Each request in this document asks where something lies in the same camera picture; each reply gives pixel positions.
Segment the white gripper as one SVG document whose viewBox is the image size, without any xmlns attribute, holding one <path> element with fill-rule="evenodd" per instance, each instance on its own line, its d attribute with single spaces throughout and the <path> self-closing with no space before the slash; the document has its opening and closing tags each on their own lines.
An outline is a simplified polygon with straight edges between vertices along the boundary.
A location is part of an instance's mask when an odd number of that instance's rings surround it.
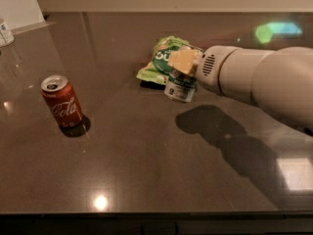
<svg viewBox="0 0 313 235">
<path fill-rule="evenodd" d="M 204 89 L 226 95 L 232 80 L 238 77 L 235 64 L 240 47 L 212 46 L 204 53 L 196 49 L 172 51 L 168 65 L 185 75 L 196 76 Z"/>
</svg>

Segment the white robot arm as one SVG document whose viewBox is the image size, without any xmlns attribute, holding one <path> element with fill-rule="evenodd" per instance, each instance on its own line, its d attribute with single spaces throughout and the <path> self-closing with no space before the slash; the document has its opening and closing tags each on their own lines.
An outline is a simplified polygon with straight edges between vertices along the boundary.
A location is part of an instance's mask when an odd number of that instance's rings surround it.
<svg viewBox="0 0 313 235">
<path fill-rule="evenodd" d="M 208 91 L 260 108 L 270 117 L 313 135 L 313 49 L 212 46 L 173 51 L 168 64 Z"/>
</svg>

